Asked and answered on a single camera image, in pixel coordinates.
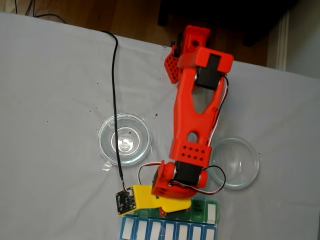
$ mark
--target clear glass dish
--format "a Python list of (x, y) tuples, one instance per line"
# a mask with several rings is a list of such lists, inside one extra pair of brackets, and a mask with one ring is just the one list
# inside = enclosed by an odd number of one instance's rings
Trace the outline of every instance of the clear glass dish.
[[(248, 141), (231, 136), (212, 144), (209, 165), (222, 168), (226, 176), (226, 188), (242, 189), (255, 180), (259, 171), (259, 157)], [(223, 183), (224, 176), (218, 168), (211, 167), (208, 171), (216, 182)]]
[[(151, 146), (150, 129), (142, 119), (126, 113), (117, 114), (117, 127), (121, 165), (129, 166), (140, 162)], [(98, 140), (102, 156), (111, 164), (118, 165), (114, 116), (102, 125)]]

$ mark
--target black cable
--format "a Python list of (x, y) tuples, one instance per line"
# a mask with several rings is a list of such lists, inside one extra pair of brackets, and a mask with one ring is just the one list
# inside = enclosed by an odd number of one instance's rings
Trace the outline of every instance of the black cable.
[(116, 53), (117, 53), (117, 48), (118, 48), (118, 39), (111, 32), (108, 32), (108, 31), (101, 31), (101, 32), (110, 35), (115, 40), (115, 47), (114, 47), (114, 51), (113, 51), (112, 66), (111, 66), (112, 95), (113, 95), (113, 114), (114, 114), (115, 154), (116, 154), (116, 160), (117, 160), (117, 163), (118, 163), (119, 175), (120, 175), (120, 178), (121, 178), (121, 181), (122, 181), (123, 190), (124, 191), (128, 191), (126, 189), (126, 185), (125, 185), (125, 181), (124, 181), (124, 174), (122, 172), (120, 155), (119, 155), (119, 146), (118, 146), (118, 121), (117, 121), (117, 104), (116, 104), (116, 89), (115, 89), (115, 59), (116, 59)]
[(42, 18), (42, 17), (46, 17), (46, 16), (53, 16), (53, 17), (56, 17), (56, 18), (58, 18), (58, 19), (60, 19), (64, 24), (67, 24), (66, 23), (66, 21), (65, 20), (63, 20), (63, 18), (62, 17), (60, 17), (59, 15), (57, 15), (57, 14), (40, 14), (40, 15), (35, 15), (34, 17), (35, 18)]
[(15, 14), (18, 14), (17, 0), (14, 0)]
[(30, 9), (31, 9), (31, 6), (32, 6), (33, 2), (34, 2), (34, 0), (30, 0), (29, 6), (28, 6), (28, 8), (26, 9), (26, 12), (25, 12), (25, 16), (29, 15), (29, 12), (30, 12)]
[(36, 0), (33, 0), (33, 10), (32, 10), (32, 17), (35, 17), (35, 8), (36, 8)]
[[(15, 3), (15, 13), (17, 14), (18, 13), (18, 8), (17, 8), (17, 0), (14, 0), (14, 3)], [(31, 10), (31, 7), (32, 7), (32, 4), (33, 4), (33, 9), (32, 9), (32, 16), (34, 18), (42, 18), (42, 17), (47, 17), (47, 16), (53, 16), (53, 17), (56, 17), (58, 19), (60, 19), (64, 24), (67, 24), (66, 21), (60, 17), (59, 15), (57, 14), (52, 14), (52, 13), (48, 13), (48, 14), (40, 14), (40, 15), (36, 15), (36, 0), (30, 0), (29, 2), (29, 5), (28, 5), (28, 8), (25, 12), (25, 15), (28, 16), (29, 13), (30, 13), (30, 10)]]

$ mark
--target white wall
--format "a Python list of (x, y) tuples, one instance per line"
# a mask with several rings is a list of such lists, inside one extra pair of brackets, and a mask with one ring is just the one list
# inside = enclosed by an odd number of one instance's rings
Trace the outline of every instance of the white wall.
[(320, 79), (320, 0), (289, 11), (285, 70)]

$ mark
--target white tablecloth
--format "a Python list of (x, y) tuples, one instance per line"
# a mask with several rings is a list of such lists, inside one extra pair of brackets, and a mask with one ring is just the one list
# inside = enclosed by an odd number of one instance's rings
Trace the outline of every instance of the white tablecloth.
[[(170, 48), (119, 37), (119, 113), (145, 119), (168, 161), (176, 86)], [(0, 239), (116, 240), (116, 167), (103, 171), (98, 131), (113, 115), (115, 42), (80, 27), (0, 14)], [(220, 240), (315, 240), (320, 212), (320, 80), (234, 62), (215, 139), (239, 136), (260, 154), (255, 182), (224, 189)], [(205, 102), (206, 94), (197, 91)], [(124, 169), (137, 184), (137, 166)], [(152, 181), (155, 168), (142, 173)], [(214, 188), (213, 181), (208, 188)]]

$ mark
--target circuit board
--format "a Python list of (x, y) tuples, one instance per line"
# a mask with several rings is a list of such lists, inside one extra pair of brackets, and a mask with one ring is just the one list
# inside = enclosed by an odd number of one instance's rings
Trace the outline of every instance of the circuit board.
[(115, 195), (118, 216), (129, 213), (136, 209), (134, 190), (132, 187), (128, 191), (120, 191)]

